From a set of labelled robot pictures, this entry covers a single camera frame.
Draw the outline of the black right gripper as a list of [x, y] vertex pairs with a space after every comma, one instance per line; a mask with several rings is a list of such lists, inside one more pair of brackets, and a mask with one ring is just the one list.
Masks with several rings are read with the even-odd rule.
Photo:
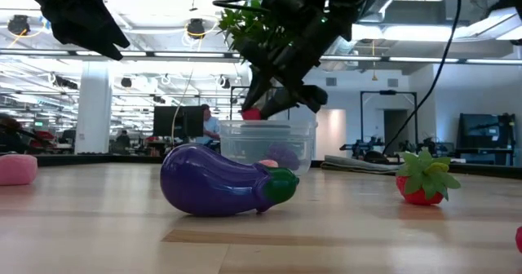
[[[307, 23], [295, 29], [254, 23], [238, 32], [238, 52], [250, 63], [252, 79], [243, 109], [252, 108], [265, 93], [265, 83], [283, 85], [261, 108], [261, 118], [285, 110], [307, 106], [317, 113], [328, 102], [328, 94], [318, 86], [304, 85], [307, 73], [322, 56], [322, 24]], [[299, 89], [291, 93], [286, 89]]]

